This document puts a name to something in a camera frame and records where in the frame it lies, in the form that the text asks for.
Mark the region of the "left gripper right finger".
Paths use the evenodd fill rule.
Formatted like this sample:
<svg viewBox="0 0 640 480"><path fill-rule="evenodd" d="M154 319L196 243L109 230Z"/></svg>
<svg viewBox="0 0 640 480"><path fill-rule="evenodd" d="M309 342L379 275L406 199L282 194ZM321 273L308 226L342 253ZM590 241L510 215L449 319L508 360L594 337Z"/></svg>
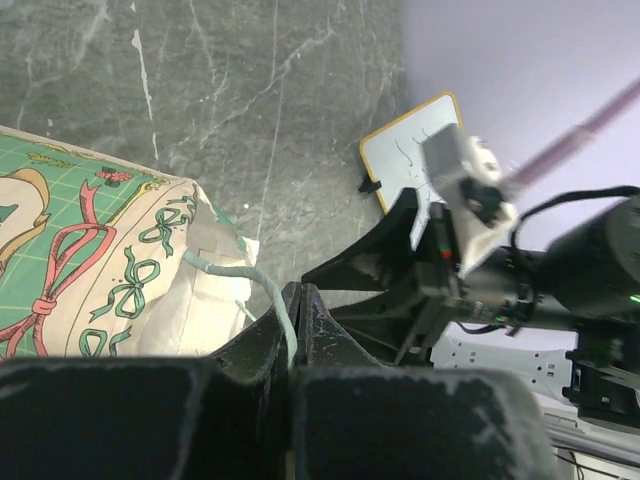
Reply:
<svg viewBox="0 0 640 480"><path fill-rule="evenodd" d="M556 479L539 407L496 370L392 368L301 290L292 382L299 479Z"/></svg>

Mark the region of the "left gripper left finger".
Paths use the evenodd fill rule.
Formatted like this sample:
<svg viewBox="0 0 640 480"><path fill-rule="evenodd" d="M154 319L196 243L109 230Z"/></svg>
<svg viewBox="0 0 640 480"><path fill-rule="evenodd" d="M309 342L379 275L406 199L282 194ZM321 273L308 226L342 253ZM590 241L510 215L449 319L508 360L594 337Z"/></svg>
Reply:
<svg viewBox="0 0 640 480"><path fill-rule="evenodd" d="M5 479L281 479L287 347L274 311L202 357L1 366Z"/></svg>

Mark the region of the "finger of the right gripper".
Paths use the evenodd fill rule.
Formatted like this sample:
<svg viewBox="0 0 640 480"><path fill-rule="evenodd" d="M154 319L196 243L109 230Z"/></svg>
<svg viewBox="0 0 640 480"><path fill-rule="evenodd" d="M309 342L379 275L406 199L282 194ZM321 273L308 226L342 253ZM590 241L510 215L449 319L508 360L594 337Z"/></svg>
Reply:
<svg viewBox="0 0 640 480"><path fill-rule="evenodd" d="M414 188L401 190L392 208L346 250L302 275L320 290L384 291L412 261L411 232L419 210Z"/></svg>
<svg viewBox="0 0 640 480"><path fill-rule="evenodd" d="M401 365L413 346L409 335L424 306L423 293L399 287L332 308L330 314L372 356Z"/></svg>

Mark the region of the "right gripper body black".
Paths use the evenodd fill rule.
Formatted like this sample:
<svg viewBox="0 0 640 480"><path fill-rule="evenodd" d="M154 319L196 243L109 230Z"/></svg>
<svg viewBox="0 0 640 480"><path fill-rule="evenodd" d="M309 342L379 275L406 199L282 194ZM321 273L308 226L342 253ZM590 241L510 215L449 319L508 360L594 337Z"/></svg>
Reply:
<svg viewBox="0 0 640 480"><path fill-rule="evenodd" d="M412 290L418 295L416 319L396 353L396 365L429 362L430 349L460 314L464 299L460 270L452 212L434 202L415 250L411 276Z"/></svg>

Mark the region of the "green patterned paper bag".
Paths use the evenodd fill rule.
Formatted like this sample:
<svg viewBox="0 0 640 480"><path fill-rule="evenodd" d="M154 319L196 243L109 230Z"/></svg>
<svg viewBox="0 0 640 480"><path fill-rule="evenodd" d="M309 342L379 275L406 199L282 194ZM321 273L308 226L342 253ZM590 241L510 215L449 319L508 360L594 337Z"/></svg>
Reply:
<svg viewBox="0 0 640 480"><path fill-rule="evenodd" d="M196 356L251 319L253 284L278 285L198 183L1 131L1 356Z"/></svg>

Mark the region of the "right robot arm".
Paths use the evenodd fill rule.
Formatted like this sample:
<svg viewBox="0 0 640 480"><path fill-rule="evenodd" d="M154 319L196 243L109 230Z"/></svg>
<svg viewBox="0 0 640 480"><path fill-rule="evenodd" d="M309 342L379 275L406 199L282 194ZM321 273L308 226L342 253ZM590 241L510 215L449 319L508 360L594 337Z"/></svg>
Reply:
<svg viewBox="0 0 640 480"><path fill-rule="evenodd" d="M534 392L574 406L581 420L635 433L639 191L568 192L544 208L599 197L614 204L546 251L510 241L464 272L462 234L445 204L430 206L411 243L418 203L406 188L370 232L303 281L367 294L331 314L384 363L508 369Z"/></svg>

